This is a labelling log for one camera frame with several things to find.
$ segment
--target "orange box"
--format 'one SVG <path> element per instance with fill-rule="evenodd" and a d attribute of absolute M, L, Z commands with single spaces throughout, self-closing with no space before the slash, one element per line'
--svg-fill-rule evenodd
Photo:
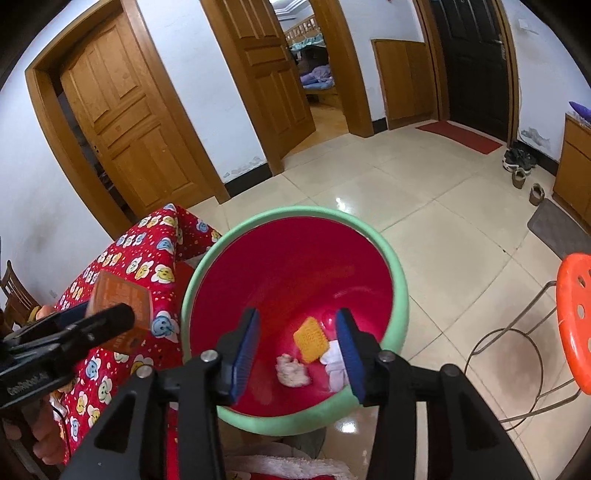
<path fill-rule="evenodd" d="M 101 347 L 112 352 L 131 355 L 150 331 L 153 317 L 150 291 L 141 285 L 102 270 L 96 279 L 86 314 L 94 315 L 119 303 L 125 303 L 133 309 L 134 326 L 131 330 L 103 343 Z"/>

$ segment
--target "door frame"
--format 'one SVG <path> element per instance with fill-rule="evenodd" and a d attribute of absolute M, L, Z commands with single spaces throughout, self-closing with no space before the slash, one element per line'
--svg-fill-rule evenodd
<path fill-rule="evenodd" d="M 439 36 L 439 29 L 430 0 L 413 0 L 421 24 L 423 37 L 427 44 L 435 74 L 435 88 L 437 94 L 437 113 L 439 120 L 449 120 L 449 91 L 447 87 L 447 73 L 443 45 Z M 509 118 L 507 121 L 507 146 L 517 140 L 519 127 L 519 75 L 517 72 L 517 56 L 515 43 L 511 33 L 511 26 L 501 0 L 491 0 L 496 19 L 499 22 L 501 40 L 505 47 L 505 62 L 507 66 L 507 84 L 509 86 Z"/>
<path fill-rule="evenodd" d="M 86 207 L 113 240 L 125 233 L 132 223 L 111 198 L 94 169 L 86 161 L 82 148 L 61 110 L 52 76 L 55 78 L 54 74 L 61 62 L 73 51 L 77 43 L 87 37 L 99 24 L 120 12 L 124 12 L 127 16 L 164 103 L 217 201 L 223 203 L 230 199 L 170 82 L 136 0 L 100 0 L 80 14 L 49 42 L 27 67 L 25 79 L 41 130 L 57 162 Z"/>
<path fill-rule="evenodd" d="M 340 2 L 339 0 L 310 0 L 310 3 L 330 54 L 330 65 L 335 83 L 338 85 L 349 132 L 360 137 L 371 137 L 374 134 L 374 128 L 369 113 L 365 84 Z M 272 126 L 258 105 L 256 86 L 249 80 L 232 31 L 225 22 L 220 0 L 201 0 L 201 5 L 226 59 L 271 172 L 273 175 L 280 174 L 284 171 L 284 166 L 275 136 L 271 133 Z"/>

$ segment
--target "yellow sponge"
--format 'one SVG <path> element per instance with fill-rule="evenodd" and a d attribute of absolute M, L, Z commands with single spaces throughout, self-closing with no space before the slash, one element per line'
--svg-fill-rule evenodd
<path fill-rule="evenodd" d="M 329 349 L 329 341 L 314 317 L 308 317 L 295 331 L 294 342 L 300 349 L 302 360 L 307 364 L 318 360 Z"/>

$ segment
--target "black baseboard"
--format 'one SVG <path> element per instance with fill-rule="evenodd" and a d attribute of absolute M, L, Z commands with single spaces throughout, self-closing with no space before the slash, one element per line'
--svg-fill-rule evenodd
<path fill-rule="evenodd" d="M 253 188 L 255 185 L 259 185 L 265 180 L 270 179 L 273 176 L 269 164 L 265 163 L 253 168 L 251 171 L 247 171 L 244 175 L 240 175 L 234 180 L 230 180 L 224 186 L 230 194 L 230 197 L 235 197 L 248 189 Z"/>
<path fill-rule="evenodd" d="M 556 176 L 556 173 L 558 172 L 558 162 L 555 159 L 550 158 L 545 153 L 536 150 L 534 147 L 528 145 L 525 142 L 522 142 L 521 140 L 517 140 L 514 143 L 514 146 L 523 148 L 523 150 L 525 150 L 527 153 L 529 153 L 532 157 L 534 157 L 537 160 L 538 165 L 540 167 L 542 167 L 545 171 L 550 172 L 552 175 Z"/>
<path fill-rule="evenodd" d="M 385 132 L 388 129 L 386 117 L 374 120 L 373 122 L 371 122 L 371 126 L 374 128 L 374 135 L 380 132 Z"/>

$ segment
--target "screw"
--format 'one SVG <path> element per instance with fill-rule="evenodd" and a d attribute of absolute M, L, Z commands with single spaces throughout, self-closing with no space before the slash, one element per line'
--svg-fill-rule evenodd
<path fill-rule="evenodd" d="M 452 364 L 443 365 L 441 371 L 443 371 L 448 377 L 457 377 L 461 372 L 457 366 Z"/>
<path fill-rule="evenodd" d="M 394 352 L 391 352 L 390 350 L 382 350 L 380 353 L 378 353 L 378 358 L 379 361 L 388 364 L 390 362 L 394 362 L 394 360 L 396 359 L 396 354 Z"/>
<path fill-rule="evenodd" d="M 205 363 L 213 362 L 217 358 L 217 352 L 215 350 L 205 350 L 204 352 L 201 352 L 199 357 Z"/>
<path fill-rule="evenodd" d="M 141 367 L 139 367 L 136 371 L 135 374 L 140 377 L 140 378 L 146 378 L 149 377 L 152 374 L 152 367 L 149 365 L 142 365 Z"/>

